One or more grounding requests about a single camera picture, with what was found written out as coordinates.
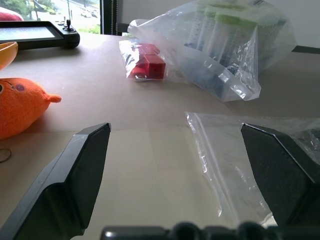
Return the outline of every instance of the table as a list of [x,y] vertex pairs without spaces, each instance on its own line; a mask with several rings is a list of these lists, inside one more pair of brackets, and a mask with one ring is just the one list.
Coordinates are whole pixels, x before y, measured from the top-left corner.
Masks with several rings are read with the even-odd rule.
[[[24,133],[0,141],[16,152],[0,164],[0,226],[72,134],[102,122],[111,123],[112,132],[101,188],[89,228],[75,239],[99,239],[104,225],[228,225],[217,217],[217,202],[201,175],[185,112],[320,116],[320,55],[291,53],[259,77],[259,99],[221,103],[192,84],[126,79],[118,48],[123,39],[82,33],[76,49],[22,51],[1,71],[2,78],[38,82],[62,101]],[[33,144],[36,152],[28,150]]]

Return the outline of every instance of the plastic bag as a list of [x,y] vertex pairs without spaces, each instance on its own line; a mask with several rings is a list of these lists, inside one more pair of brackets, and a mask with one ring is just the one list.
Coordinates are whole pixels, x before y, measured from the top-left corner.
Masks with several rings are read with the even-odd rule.
[[127,78],[138,82],[164,79],[166,63],[155,45],[131,39],[119,41],[119,48]]
[[296,46],[289,20],[263,0],[192,1],[128,31],[223,102],[258,98],[258,70]]
[[241,134],[242,123],[292,137],[320,164],[320,118],[262,118],[187,113],[203,172],[219,202],[218,216],[235,227],[244,221],[272,222],[272,213],[253,175]]

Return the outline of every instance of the stuffed animal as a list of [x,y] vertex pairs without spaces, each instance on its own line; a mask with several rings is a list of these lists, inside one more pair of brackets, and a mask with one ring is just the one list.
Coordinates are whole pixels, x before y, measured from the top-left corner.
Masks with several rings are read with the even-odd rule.
[[[16,57],[16,42],[0,44],[0,70]],[[41,117],[50,103],[61,97],[50,95],[35,82],[25,78],[0,78],[0,140],[26,130]]]

